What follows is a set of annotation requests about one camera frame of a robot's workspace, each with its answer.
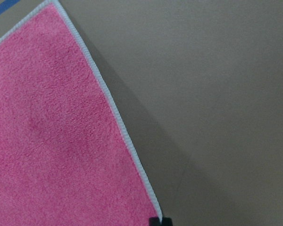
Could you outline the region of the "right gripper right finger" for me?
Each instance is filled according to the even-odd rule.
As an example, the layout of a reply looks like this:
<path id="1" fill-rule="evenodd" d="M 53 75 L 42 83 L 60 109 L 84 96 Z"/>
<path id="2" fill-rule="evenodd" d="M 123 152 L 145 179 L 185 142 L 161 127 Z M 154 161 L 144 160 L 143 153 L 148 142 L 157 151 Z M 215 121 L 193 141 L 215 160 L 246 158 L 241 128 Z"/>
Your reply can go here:
<path id="1" fill-rule="evenodd" d="M 172 219 L 163 217 L 161 221 L 161 226 L 173 226 Z"/>

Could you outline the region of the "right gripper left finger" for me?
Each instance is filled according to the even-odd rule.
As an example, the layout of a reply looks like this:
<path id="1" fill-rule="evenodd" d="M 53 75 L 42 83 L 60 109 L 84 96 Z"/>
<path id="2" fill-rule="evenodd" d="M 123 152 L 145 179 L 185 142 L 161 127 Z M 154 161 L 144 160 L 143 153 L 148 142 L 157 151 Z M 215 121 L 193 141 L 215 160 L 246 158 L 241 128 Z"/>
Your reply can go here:
<path id="1" fill-rule="evenodd" d="M 149 226 L 161 226 L 160 219 L 158 217 L 149 218 Z"/>

